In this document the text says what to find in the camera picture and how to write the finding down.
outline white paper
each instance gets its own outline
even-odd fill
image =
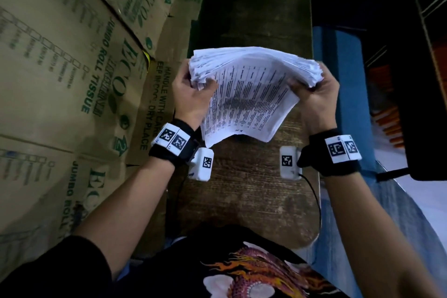
[[[210,148],[233,134],[268,142],[298,97],[287,86],[294,77],[309,87],[322,80],[316,61],[263,47],[195,50],[191,82],[201,89],[207,78],[219,83],[201,124]]]

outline black shirt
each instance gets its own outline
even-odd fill
[[[117,282],[101,251],[71,236],[13,271],[0,290],[35,297],[346,297],[291,250],[234,225],[182,239]]]

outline person's left hand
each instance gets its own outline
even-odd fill
[[[172,89],[174,91],[175,118],[183,120],[195,131],[205,118],[211,97],[219,85],[217,81],[207,79],[203,90],[193,89],[189,79],[188,62],[189,59],[183,60],[177,76],[172,82]]]

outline wristband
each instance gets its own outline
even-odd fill
[[[175,167],[189,163],[200,144],[193,138],[194,130],[182,120],[166,123],[151,142],[149,155],[169,160]]]
[[[346,176],[359,170],[362,156],[350,135],[337,129],[309,137],[309,145],[301,151],[299,167],[312,166],[323,176]]]

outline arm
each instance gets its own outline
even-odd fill
[[[196,130],[218,85],[210,80],[203,90],[197,91],[191,87],[188,76],[188,61],[185,60],[173,81],[175,116]],[[75,230],[74,235],[85,237],[98,246],[114,278],[130,258],[173,172],[171,162],[149,157]]]
[[[339,84],[324,64],[324,80],[316,91],[291,80],[300,98],[309,134],[337,127]],[[365,298],[441,297],[419,256],[405,239],[360,173],[325,179],[343,246]]]

